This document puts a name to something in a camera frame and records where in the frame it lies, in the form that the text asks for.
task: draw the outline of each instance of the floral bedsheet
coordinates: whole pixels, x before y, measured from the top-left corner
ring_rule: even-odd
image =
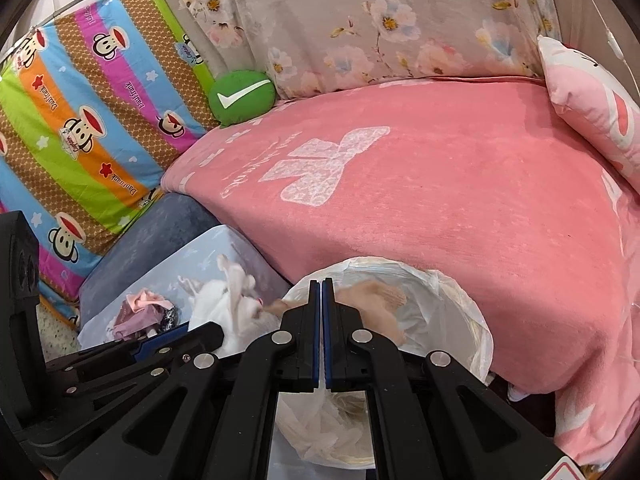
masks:
[[[283,98],[393,78],[542,77],[553,0],[183,0],[220,53],[214,75],[266,70]]]

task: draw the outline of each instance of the pink pillow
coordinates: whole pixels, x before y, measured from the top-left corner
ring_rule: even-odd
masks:
[[[579,50],[538,37],[546,87],[556,113],[640,192],[640,108],[620,82]]]

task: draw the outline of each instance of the blue gripper pad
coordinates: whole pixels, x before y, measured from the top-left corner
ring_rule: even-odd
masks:
[[[331,353],[331,325],[330,304],[334,302],[334,283],[332,280],[322,282],[322,343],[324,345],[324,384],[328,390],[332,387],[332,353]]]
[[[311,282],[309,288],[315,289],[314,294],[314,360],[313,360],[313,382],[314,387],[317,388],[320,383],[320,315],[321,315],[321,293],[320,284],[318,282]]]
[[[134,359],[136,360],[136,362],[140,362],[144,361],[148,357],[151,357],[159,349],[169,345],[169,343],[185,335],[188,331],[188,328],[189,323],[183,323],[182,325],[177,326],[176,328],[169,330],[168,332],[158,334],[151,339],[146,339],[140,346],[140,350],[138,351],[138,353],[134,355]]]

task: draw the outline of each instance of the fabric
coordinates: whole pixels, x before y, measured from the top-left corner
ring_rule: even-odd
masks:
[[[148,329],[159,328],[165,314],[172,308],[171,301],[146,288],[137,294],[127,294],[113,320],[113,338],[136,339]]]
[[[606,462],[638,420],[640,199],[544,86],[494,81],[288,103],[213,130],[162,186],[241,229],[293,282],[359,255],[452,276],[494,336],[493,371],[557,391],[556,442]]]
[[[540,37],[546,86],[556,112],[640,192],[640,108],[591,57]]]
[[[262,300],[257,299],[254,276],[244,272],[241,264],[218,254],[218,269],[225,273],[224,280],[195,283],[178,278],[180,285],[190,295],[193,313],[189,330],[213,322],[222,328],[224,341],[214,354],[220,359],[244,352],[259,337],[277,330],[280,321],[273,314],[262,310]]]
[[[101,0],[37,30],[1,70],[0,202],[30,220],[41,294],[74,324],[82,282],[217,124],[198,79],[212,76],[180,57],[180,33],[162,0]]]
[[[228,56],[224,57],[218,48],[211,43],[204,30],[200,27],[196,19],[191,15],[184,0],[165,0],[175,18],[180,22],[185,33],[191,40],[191,44],[200,54],[205,65],[214,76],[219,76],[231,72],[232,70],[242,70],[253,67],[255,61],[239,60],[236,65],[229,63]]]
[[[176,49],[178,56],[191,66],[193,74],[196,76],[198,83],[200,83],[200,86],[204,90],[204,94],[209,94],[214,81],[211,72],[207,66],[204,65],[202,56],[200,56],[198,50],[191,43],[190,38],[186,35],[185,31],[182,29],[182,25],[171,12],[167,2],[165,0],[153,1],[156,4],[156,7],[158,7],[158,11],[162,18],[165,20],[174,35],[174,39],[176,41],[174,48]]]
[[[609,46],[607,27],[613,33],[636,79],[640,80],[640,42],[612,0],[554,0],[562,42],[593,57],[609,70],[626,91],[640,102],[640,95],[625,64]]]
[[[193,290],[202,291],[203,283],[210,283],[212,280],[226,281],[225,273],[216,265],[219,254],[226,254],[231,261],[255,278],[256,295],[264,304],[282,298],[289,290],[289,283],[271,269],[246,238],[226,225],[218,225],[146,272],[89,320],[78,336],[82,349],[113,340],[110,323],[120,311],[122,301],[127,294],[134,294],[142,288],[162,294],[171,301],[179,310],[179,324],[189,321],[195,302],[192,290],[184,285],[193,283]]]
[[[542,76],[536,36],[560,38],[553,0],[184,1],[228,70],[267,70],[283,98],[425,75]]]
[[[193,198],[179,193],[164,195],[147,213],[122,235],[82,284],[82,326],[175,251],[220,225]]]

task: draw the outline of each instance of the white check mark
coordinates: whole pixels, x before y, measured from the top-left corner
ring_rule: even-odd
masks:
[[[231,94],[229,97],[224,96],[222,94],[218,94],[218,99],[220,99],[220,104],[222,104],[223,108],[229,108],[233,103],[238,101],[238,99],[244,97],[250,92],[253,92],[256,88],[260,88],[262,85],[266,85],[267,83],[270,83],[270,82],[271,81],[269,79],[258,81],[257,83],[254,83],[251,86],[248,86],[247,88],[243,88],[242,90],[239,90],[235,94]]]

